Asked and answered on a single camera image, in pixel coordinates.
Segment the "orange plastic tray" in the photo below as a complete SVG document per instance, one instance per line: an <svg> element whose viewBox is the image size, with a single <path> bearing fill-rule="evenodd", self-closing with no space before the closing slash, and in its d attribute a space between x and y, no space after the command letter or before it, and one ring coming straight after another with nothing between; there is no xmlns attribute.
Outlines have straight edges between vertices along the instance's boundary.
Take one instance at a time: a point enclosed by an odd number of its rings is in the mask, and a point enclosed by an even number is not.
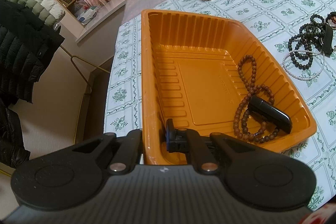
<svg viewBox="0 0 336 224"><path fill-rule="evenodd" d="M234 135L236 109L247 95L244 80L256 60L256 84L268 86L276 108L292 122L289 134L262 145L285 151L311 137L317 125L299 91L281 65L242 23L190 12L143 10L141 14L142 132L144 161L185 164L182 153L166 148L166 122L202 136Z"/></svg>

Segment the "black oblong case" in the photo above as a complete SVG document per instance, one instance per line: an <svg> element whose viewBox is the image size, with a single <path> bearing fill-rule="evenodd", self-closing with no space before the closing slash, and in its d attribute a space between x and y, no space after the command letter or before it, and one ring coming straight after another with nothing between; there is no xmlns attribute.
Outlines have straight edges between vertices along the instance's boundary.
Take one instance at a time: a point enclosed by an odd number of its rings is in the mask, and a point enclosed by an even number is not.
<svg viewBox="0 0 336 224"><path fill-rule="evenodd" d="M287 134L292 130L292 121L287 114L256 95L250 98L248 110L263 117Z"/></svg>

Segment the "black strap wristwatch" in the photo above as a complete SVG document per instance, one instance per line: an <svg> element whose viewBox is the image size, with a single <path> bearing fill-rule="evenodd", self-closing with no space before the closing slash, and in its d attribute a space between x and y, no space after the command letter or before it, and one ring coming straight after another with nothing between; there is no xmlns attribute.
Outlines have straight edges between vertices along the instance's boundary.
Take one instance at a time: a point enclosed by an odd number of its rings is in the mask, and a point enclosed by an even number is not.
<svg viewBox="0 0 336 224"><path fill-rule="evenodd" d="M325 19L325 23L333 30L336 30L336 12L329 13Z"/></svg>

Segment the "gold coat rack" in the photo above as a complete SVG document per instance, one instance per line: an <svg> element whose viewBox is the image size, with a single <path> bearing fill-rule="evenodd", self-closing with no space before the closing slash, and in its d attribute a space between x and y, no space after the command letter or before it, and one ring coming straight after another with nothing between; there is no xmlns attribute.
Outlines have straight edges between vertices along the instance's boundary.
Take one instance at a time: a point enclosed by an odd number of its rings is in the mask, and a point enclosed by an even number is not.
<svg viewBox="0 0 336 224"><path fill-rule="evenodd" d="M73 55L64 46L60 46L60 48L69 56L71 64L74 66L77 73L81 76L81 78L86 83L86 85L87 85L87 89L85 90L86 94L91 94L92 93L92 83L90 82L90 79L89 79L90 72L88 72L88 73L85 72L85 70L88 67L92 67L94 69L97 69L98 71L110 74L110 71L103 68L102 66L98 66L98 65L84 59L83 57L78 56L78 55Z"/></svg>

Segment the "black jacket at left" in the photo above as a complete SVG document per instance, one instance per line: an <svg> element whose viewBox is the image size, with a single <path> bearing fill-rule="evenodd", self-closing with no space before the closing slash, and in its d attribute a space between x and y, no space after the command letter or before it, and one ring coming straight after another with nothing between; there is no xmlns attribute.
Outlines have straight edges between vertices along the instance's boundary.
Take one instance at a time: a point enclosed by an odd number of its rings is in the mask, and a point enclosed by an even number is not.
<svg viewBox="0 0 336 224"><path fill-rule="evenodd" d="M1 163L16 169L28 161L30 155L25 149L18 114L1 106Z"/></svg>

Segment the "plastic bag on ledge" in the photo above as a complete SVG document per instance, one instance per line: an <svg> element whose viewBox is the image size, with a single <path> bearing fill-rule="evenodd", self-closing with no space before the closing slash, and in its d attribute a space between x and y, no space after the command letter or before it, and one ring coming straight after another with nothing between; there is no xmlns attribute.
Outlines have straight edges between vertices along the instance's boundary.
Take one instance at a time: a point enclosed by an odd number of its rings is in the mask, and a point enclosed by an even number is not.
<svg viewBox="0 0 336 224"><path fill-rule="evenodd" d="M76 1L74 4L74 16L83 26L96 16L98 10L98 6L90 6L83 0Z"/></svg>

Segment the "black puffer jacket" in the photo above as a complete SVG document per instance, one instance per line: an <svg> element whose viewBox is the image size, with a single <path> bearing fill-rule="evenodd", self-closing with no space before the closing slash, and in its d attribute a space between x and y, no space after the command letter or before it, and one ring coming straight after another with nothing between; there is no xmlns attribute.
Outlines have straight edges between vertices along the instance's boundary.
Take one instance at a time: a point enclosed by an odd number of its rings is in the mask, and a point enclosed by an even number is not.
<svg viewBox="0 0 336 224"><path fill-rule="evenodd" d="M31 9L1 0L1 98L5 105L32 102L34 83L63 41Z"/></svg>

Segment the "green floral tablecloth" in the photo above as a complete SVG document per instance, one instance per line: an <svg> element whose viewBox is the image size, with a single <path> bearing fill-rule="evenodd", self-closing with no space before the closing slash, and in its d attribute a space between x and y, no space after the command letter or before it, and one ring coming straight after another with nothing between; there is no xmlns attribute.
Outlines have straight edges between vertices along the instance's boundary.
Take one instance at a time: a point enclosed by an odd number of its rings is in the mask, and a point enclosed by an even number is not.
<svg viewBox="0 0 336 224"><path fill-rule="evenodd" d="M288 40L312 14L327 16L335 0L163 0L156 9L196 12L241 21L280 63ZM317 132L286 154L314 170L311 210L335 196L335 55L315 57L294 81L317 122ZM118 29L104 115L104 131L119 136L141 127L141 16L126 15Z"/></svg>

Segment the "grey white puffer jacket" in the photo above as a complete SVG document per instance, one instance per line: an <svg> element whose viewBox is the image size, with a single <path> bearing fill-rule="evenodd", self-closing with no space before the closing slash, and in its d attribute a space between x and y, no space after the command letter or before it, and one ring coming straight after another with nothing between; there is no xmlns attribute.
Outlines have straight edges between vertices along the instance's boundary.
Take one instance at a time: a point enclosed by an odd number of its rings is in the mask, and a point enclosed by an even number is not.
<svg viewBox="0 0 336 224"><path fill-rule="evenodd" d="M32 13L42 20L45 25L55 31L60 28L60 21L66 15L65 10L55 0L7 0L31 9Z"/></svg>

